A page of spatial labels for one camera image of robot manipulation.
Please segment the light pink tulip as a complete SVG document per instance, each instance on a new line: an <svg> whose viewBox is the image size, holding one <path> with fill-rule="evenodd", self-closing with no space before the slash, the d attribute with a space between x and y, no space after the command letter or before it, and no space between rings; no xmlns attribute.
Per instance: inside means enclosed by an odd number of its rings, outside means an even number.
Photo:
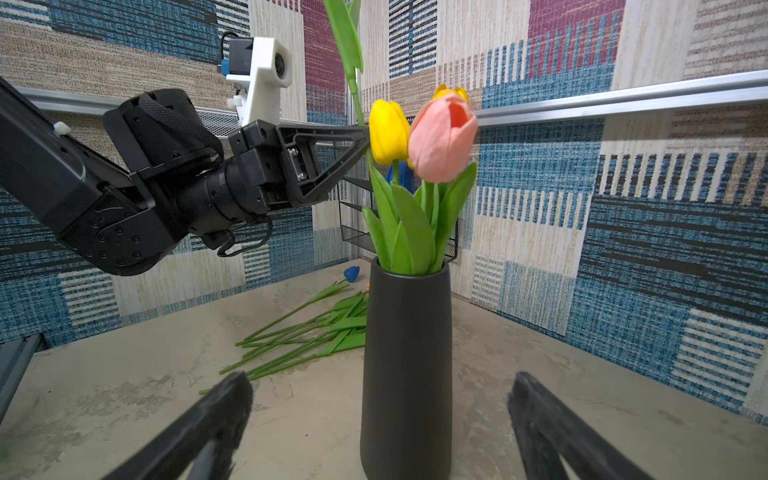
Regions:
<svg viewBox="0 0 768 480"><path fill-rule="evenodd" d="M429 274L439 271L444 252L476 180L469 161L478 130L470 103L456 95L432 99L411 125L408 163L422 180L416 197L434 234Z"/></svg>

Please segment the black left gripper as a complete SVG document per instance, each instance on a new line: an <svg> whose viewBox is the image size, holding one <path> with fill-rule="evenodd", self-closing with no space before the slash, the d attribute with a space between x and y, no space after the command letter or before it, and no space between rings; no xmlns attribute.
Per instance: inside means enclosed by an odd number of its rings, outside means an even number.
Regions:
<svg viewBox="0 0 768 480"><path fill-rule="evenodd" d="M228 136L228 214L268 214L325 201L369 148L367 126L274 125Z"/></svg>

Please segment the blue tulip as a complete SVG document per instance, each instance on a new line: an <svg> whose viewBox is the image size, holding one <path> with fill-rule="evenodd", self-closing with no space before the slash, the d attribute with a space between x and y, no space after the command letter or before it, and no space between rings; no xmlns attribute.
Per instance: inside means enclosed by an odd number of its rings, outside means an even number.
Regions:
<svg viewBox="0 0 768 480"><path fill-rule="evenodd" d="M342 280L335 281L330 286L324 288L323 290L321 290L320 292L315 294L308 301L306 301L303 304L299 305L298 307L288 311L287 313L281 315L280 317L278 317L277 319L273 320L272 322L262 326L261 328L256 330L254 333L252 333L252 334L248 335L247 337L245 337L240 342L237 342L236 346L243 346L245 344L250 343L251 341L254 341L260 334L266 332L268 329L272 328L273 326L276 326L277 324L279 324L283 320L286 320L287 318L289 318L290 316L298 313L299 311L303 310L304 308L306 308L306 307L308 307L308 306L310 306L310 305L312 305L314 303L317 303L317 302L319 302L319 301L321 301L321 300L323 300L325 298L333 296L336 293L339 293L342 290L346 289L347 287L349 287L352 283L354 283L357 280L357 278L359 276L359 272L360 272L360 267L359 266L352 266L352 267L347 268L343 272L343 279Z"/></svg>
<svg viewBox="0 0 768 480"><path fill-rule="evenodd" d="M386 181L390 184L397 180L397 183L413 194L417 186L415 184L415 175L407 161L393 163L387 172Z"/></svg>

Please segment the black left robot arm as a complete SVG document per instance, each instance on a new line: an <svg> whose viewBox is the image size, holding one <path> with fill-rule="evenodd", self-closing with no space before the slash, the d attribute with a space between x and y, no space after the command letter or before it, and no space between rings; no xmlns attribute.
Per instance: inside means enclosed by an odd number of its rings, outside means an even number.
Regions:
<svg viewBox="0 0 768 480"><path fill-rule="evenodd" d="M264 120L221 141L181 89L135 96L103 121L121 163L3 83L1 184L63 244L119 276L148 271L188 235L239 255L237 229L325 201L370 144L363 126Z"/></svg>

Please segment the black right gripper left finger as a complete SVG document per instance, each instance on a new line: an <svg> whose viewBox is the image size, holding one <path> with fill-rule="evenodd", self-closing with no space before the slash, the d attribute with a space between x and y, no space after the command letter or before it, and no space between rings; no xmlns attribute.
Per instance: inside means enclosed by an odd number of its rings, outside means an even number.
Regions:
<svg viewBox="0 0 768 480"><path fill-rule="evenodd" d="M253 388L243 372L215 385L108 479L228 479L251 413Z"/></svg>

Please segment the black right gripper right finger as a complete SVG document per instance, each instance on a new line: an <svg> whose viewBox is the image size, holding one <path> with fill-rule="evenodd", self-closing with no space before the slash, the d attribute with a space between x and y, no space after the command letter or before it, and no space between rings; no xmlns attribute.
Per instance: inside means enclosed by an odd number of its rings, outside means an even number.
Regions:
<svg viewBox="0 0 768 480"><path fill-rule="evenodd" d="M507 409L528 479L648 479L528 372L516 374Z"/></svg>

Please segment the black tapered vase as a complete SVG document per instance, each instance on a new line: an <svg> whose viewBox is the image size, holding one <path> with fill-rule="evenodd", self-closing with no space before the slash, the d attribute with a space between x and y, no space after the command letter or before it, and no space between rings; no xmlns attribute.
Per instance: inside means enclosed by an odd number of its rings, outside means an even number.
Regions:
<svg viewBox="0 0 768 480"><path fill-rule="evenodd" d="M369 479L446 479L452 462L450 270L371 264L360 458Z"/></svg>

